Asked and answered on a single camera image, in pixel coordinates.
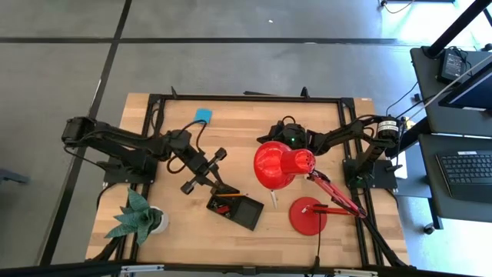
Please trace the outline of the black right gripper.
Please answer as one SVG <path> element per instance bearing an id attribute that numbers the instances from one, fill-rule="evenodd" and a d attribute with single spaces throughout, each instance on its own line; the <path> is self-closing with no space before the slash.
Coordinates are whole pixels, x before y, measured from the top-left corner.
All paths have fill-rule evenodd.
<path id="1" fill-rule="evenodd" d="M 308 144 L 305 129 L 296 123 L 285 124 L 278 122 L 269 134 L 257 138 L 257 142 L 259 143 L 269 141 L 281 142 L 291 149 L 305 149 Z"/>

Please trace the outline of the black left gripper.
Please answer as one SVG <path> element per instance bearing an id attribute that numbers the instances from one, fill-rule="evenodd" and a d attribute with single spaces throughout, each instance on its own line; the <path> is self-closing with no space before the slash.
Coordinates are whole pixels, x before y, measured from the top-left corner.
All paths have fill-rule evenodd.
<path id="1" fill-rule="evenodd" d="M 218 162 L 223 160 L 227 152 L 219 148 L 211 160 L 207 160 L 203 152 L 196 152 L 185 155 L 184 165 L 194 174 L 190 181 L 186 181 L 181 187 L 182 192 L 192 192 L 194 187 L 199 185 L 208 185 L 211 187 L 211 194 L 236 194 L 238 190 L 223 182 L 218 172 Z"/>

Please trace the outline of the black mesh desk organizer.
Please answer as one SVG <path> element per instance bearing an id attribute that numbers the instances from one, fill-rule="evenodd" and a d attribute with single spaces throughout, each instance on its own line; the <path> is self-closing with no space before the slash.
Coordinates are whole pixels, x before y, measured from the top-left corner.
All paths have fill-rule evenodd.
<path id="1" fill-rule="evenodd" d="M 262 210 L 264 208 L 263 203 L 251 199 L 248 196 L 222 198 L 214 195 L 216 194 L 213 194 L 210 197 L 208 204 L 206 205 L 206 208 L 208 210 L 225 219 L 235 222 L 242 227 L 245 227 L 246 229 L 249 229 L 251 231 L 255 230 Z M 223 215 L 218 214 L 216 212 L 216 209 L 223 205 L 229 206 L 230 212 Z"/>

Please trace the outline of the blue sticky note pad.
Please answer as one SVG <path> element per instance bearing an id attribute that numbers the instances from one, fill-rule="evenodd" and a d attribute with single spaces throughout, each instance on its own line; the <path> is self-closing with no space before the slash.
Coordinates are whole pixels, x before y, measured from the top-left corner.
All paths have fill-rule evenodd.
<path id="1" fill-rule="evenodd" d="M 212 117 L 212 110 L 206 108 L 199 108 L 195 113 L 194 120 L 202 121 L 208 124 L 211 121 L 211 117 Z"/>

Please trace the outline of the red desk lamp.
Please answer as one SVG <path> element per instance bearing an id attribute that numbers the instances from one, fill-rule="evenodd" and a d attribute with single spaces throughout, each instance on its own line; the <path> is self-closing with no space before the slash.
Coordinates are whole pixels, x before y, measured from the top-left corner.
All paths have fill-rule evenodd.
<path id="1" fill-rule="evenodd" d="M 291 149 L 276 141 L 265 142 L 254 155 L 253 167 L 257 180 L 268 191 L 283 189 L 298 175 L 305 175 L 314 182 L 337 205 L 331 208 L 312 197 L 300 197 L 290 206 L 289 222 L 302 235 L 319 235 L 327 224 L 329 214 L 352 215 L 364 219 L 367 212 L 348 198 L 322 172 L 315 169 L 316 158 L 307 149 Z"/>

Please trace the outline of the green artificial plant white pot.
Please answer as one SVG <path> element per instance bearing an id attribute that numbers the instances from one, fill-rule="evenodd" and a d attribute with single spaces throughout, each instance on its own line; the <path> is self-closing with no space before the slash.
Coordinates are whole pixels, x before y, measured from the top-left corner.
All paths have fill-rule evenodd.
<path id="1" fill-rule="evenodd" d="M 142 246 L 149 235 L 163 232 L 169 226 L 169 216 L 157 206 L 151 206 L 148 201 L 135 190 L 128 188 L 128 207 L 120 207 L 121 214 L 114 219 L 119 225 L 111 229 L 106 239 L 113 239 L 136 234 L 136 243 Z"/>

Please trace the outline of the dark grey keyboard desk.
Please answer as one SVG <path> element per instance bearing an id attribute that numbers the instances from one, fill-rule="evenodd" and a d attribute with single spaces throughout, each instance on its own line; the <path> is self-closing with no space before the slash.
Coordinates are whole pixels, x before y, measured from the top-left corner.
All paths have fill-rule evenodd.
<path id="1" fill-rule="evenodd" d="M 436 154 L 441 152 L 492 151 L 492 139 L 419 135 L 418 141 L 429 180 L 433 213 L 443 219 L 492 223 L 492 204 L 463 201 L 450 196 L 436 160 Z"/>

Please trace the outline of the black rig crossbar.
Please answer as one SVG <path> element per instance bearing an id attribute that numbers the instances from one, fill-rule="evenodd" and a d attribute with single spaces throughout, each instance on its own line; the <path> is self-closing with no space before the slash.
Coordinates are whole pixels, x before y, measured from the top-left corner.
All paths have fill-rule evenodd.
<path id="1" fill-rule="evenodd" d="M 447 272 L 432 272 L 414 267 L 388 267 L 367 265 L 361 268 L 330 268 L 303 266 L 254 266 L 254 265 L 186 265 L 134 263 L 130 260 L 108 262 L 78 262 L 58 265 L 38 265 L 21 268 L 0 269 L 0 277 L 102 277 L 105 275 L 133 274 L 142 272 L 220 272 L 245 276 L 259 274 L 329 275 L 331 277 L 476 277 Z"/>

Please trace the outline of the black power adapter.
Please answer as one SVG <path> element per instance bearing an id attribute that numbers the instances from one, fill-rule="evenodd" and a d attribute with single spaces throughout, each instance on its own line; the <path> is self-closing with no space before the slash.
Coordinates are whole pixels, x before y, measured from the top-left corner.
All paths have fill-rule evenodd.
<path id="1" fill-rule="evenodd" d="M 445 49 L 440 57 L 440 66 L 436 79 L 450 83 L 460 77 L 466 69 L 466 55 L 458 48 Z"/>

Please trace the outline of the black keyboard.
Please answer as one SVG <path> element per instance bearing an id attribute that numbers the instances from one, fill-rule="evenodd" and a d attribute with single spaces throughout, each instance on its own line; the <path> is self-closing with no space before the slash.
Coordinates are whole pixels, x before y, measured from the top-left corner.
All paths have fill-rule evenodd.
<path id="1" fill-rule="evenodd" d="M 441 152 L 436 160 L 452 198 L 492 204 L 492 151 Z"/>

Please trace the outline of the black monitor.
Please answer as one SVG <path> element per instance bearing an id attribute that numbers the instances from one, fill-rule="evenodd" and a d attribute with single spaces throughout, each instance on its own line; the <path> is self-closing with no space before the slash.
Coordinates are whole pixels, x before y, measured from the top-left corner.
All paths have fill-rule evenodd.
<path id="1" fill-rule="evenodd" d="M 492 62 L 438 102 L 449 108 L 492 110 Z"/>

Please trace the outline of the black table frame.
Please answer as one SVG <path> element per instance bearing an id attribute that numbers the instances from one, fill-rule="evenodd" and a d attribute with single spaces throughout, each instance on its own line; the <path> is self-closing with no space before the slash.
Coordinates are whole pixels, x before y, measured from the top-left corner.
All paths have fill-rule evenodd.
<path id="1" fill-rule="evenodd" d="M 152 235 L 142 246 L 127 241 L 124 255 L 139 262 L 186 265 L 254 265 L 310 267 L 319 259 L 323 267 L 359 268 L 363 264 L 386 265 L 367 228 L 350 215 L 329 215 L 320 236 L 296 232 L 288 219 L 291 203 L 310 196 L 329 203 L 329 195 L 313 182 L 296 178 L 277 192 L 278 208 L 271 195 L 256 179 L 253 170 L 257 138 L 278 120 L 293 116 L 302 125 L 327 132 L 338 128 L 358 112 L 372 113 L 373 102 L 358 98 L 339 103 L 321 98 L 318 102 L 298 97 L 274 98 L 261 95 L 181 95 L 163 100 L 162 129 L 188 126 L 207 154 L 227 151 L 219 164 L 224 181 L 239 189 L 264 208 L 254 231 L 206 209 L 210 198 L 207 186 L 198 186 L 186 195 L 181 186 L 191 173 L 180 162 L 160 164 L 148 199 L 164 209 L 170 225 Z M 211 121 L 195 121 L 199 108 L 212 110 Z"/>

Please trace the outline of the tall black post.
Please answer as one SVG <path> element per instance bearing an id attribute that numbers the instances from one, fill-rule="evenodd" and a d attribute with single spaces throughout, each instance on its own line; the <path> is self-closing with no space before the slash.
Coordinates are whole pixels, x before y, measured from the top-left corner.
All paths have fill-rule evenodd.
<path id="1" fill-rule="evenodd" d="M 491 3 L 492 0 L 474 0 L 431 46 L 422 48 L 424 55 L 428 58 L 436 58 Z"/>

